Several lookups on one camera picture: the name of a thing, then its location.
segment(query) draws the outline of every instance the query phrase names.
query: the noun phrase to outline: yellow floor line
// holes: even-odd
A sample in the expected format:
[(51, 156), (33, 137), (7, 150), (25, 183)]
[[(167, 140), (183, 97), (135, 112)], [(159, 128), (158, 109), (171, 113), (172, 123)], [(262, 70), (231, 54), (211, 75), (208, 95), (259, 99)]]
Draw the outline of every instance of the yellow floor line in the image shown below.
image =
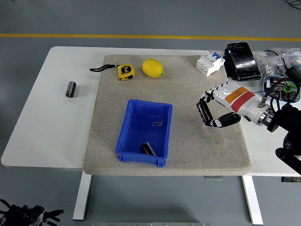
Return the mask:
[(126, 35), (126, 34), (13, 34), (0, 33), (6, 38), (99, 38), (99, 39), (194, 39), (194, 40), (252, 40), (252, 41), (301, 41), (301, 38), (189, 36), (189, 35)]

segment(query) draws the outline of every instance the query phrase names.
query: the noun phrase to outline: tape measure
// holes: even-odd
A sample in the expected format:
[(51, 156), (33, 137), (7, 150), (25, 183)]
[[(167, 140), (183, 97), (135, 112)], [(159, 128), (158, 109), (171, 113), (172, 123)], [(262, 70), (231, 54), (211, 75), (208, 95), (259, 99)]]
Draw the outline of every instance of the tape measure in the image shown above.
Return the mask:
[(90, 71), (92, 72), (102, 72), (107, 68), (118, 68), (118, 76), (122, 81), (132, 79), (135, 75), (135, 70), (132, 65), (104, 65), (100, 68), (91, 68)]
[(118, 76), (122, 81), (132, 79), (135, 75), (135, 70), (132, 65), (118, 66)]

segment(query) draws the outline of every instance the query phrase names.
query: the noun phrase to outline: clear plastic bag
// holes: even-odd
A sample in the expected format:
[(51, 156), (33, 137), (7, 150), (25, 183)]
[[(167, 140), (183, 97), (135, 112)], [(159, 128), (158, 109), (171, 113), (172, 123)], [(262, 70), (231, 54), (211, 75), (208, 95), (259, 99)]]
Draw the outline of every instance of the clear plastic bag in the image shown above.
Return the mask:
[(285, 71), (283, 60), (271, 51), (258, 52), (257, 65), (262, 78), (267, 75), (282, 75), (281, 71)]
[(300, 48), (272, 48), (271, 50), (281, 56), (287, 68), (294, 67), (301, 72), (301, 49)]

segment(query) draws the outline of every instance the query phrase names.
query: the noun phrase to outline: red stripe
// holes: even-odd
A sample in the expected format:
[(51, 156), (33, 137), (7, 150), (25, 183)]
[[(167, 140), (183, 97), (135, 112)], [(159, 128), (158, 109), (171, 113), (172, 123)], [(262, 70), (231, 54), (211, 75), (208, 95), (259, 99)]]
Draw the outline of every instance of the red stripe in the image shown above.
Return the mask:
[(247, 91), (246, 93), (241, 95), (236, 101), (234, 101), (234, 103), (231, 105), (231, 108), (233, 109), (234, 112), (237, 113), (240, 107), (254, 96), (255, 95), (253, 93)]

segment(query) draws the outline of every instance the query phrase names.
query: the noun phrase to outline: lemon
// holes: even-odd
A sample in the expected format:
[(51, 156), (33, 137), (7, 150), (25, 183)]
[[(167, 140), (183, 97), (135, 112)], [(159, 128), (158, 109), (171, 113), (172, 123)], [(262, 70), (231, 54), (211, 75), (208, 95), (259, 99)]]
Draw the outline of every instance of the lemon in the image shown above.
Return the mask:
[(155, 59), (147, 59), (144, 61), (142, 64), (142, 70), (146, 75), (152, 78), (158, 78), (163, 75), (163, 66)]

